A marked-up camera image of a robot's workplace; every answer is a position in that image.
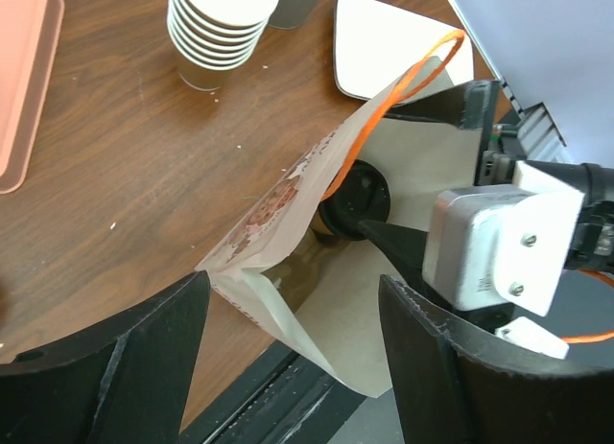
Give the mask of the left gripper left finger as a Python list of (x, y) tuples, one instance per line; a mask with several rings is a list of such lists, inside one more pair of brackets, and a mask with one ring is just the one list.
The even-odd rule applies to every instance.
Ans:
[(2, 442), (177, 442), (209, 297), (193, 272), (2, 364)]

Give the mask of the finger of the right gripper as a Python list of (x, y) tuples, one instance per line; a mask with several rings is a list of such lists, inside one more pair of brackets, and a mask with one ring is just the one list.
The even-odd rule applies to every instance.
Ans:
[(358, 227), (411, 288), (416, 291), (429, 289), (422, 277), (426, 231), (374, 220), (360, 221)]
[(396, 105), (385, 118), (447, 124), (456, 129), (491, 128), (499, 94), (497, 81), (471, 81)]

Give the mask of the brown paper coffee cup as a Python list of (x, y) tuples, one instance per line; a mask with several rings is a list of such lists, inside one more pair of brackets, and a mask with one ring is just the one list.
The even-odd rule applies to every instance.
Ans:
[(332, 247), (342, 242), (342, 238), (335, 235), (325, 224), (319, 212), (311, 219), (309, 228), (313, 231), (316, 240), (324, 246)]

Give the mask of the cream bear paper bag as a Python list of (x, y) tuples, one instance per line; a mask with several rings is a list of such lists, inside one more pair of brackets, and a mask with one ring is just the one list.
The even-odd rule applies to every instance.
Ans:
[(399, 277), (453, 315), (563, 358), (564, 270), (613, 270), (613, 172), (534, 161), (497, 124), (497, 82), (452, 84), (453, 31), (307, 151), (201, 261), (213, 289), (365, 396), (390, 389), (379, 303)]

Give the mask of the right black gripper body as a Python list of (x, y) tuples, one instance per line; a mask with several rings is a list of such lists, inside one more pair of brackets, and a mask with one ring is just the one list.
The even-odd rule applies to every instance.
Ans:
[(483, 90), (478, 114), (481, 132), (473, 180), (475, 186), (510, 182), (513, 161), (526, 156), (519, 137), (525, 111), (509, 100), (509, 110), (497, 119), (499, 96), (505, 89), (499, 81), (488, 81)]

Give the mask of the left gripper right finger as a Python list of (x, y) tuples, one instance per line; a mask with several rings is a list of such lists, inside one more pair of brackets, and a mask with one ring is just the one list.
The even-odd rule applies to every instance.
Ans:
[(612, 442), (612, 370), (499, 339), (388, 275), (379, 312), (406, 442)]

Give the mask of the black plastic cup lid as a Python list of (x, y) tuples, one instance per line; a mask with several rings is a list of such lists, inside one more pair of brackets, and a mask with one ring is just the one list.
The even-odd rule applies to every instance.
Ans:
[(360, 221), (385, 222), (390, 209), (385, 177), (371, 164), (357, 159), (340, 188), (319, 204), (317, 212), (335, 235), (355, 242), (365, 239), (358, 227)]

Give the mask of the tan cardboard cup carrier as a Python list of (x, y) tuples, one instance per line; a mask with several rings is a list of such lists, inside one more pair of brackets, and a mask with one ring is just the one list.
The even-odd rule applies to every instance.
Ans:
[(292, 253), (264, 272), (293, 312), (313, 293), (319, 283), (322, 261), (337, 246), (320, 244), (308, 229)]

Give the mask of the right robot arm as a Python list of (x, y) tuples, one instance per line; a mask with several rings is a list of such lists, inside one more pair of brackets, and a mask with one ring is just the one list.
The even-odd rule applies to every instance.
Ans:
[(437, 196), (427, 231), (384, 217), (358, 223), (409, 284), (461, 310), (549, 296), (566, 269), (613, 269), (612, 170), (507, 152), (518, 130), (495, 123), (497, 89), (466, 82), (390, 110), (393, 120), (476, 132), (471, 182)]

